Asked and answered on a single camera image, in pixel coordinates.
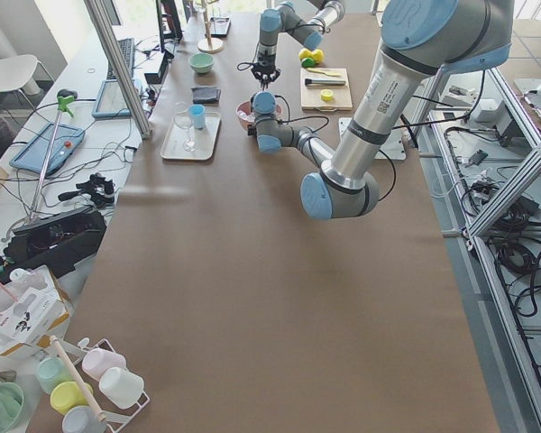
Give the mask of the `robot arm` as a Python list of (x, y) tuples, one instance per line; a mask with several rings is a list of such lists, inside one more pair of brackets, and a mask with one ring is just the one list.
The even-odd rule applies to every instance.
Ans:
[(281, 33), (286, 33), (308, 50), (315, 50), (323, 35), (344, 18), (345, 1), (311, 1), (317, 8), (308, 21), (303, 20), (290, 1), (266, 9), (259, 22), (259, 40), (252, 74), (265, 90), (280, 76), (276, 66), (277, 44)]
[(353, 118), (331, 149), (307, 127), (281, 124), (275, 97), (254, 95), (261, 152), (295, 147), (319, 170), (304, 177), (303, 208), (315, 219), (360, 217), (375, 208), (379, 186), (367, 171), (422, 80), (438, 72), (497, 67), (510, 51), (511, 1), (391, 1), (382, 16), (379, 62)]

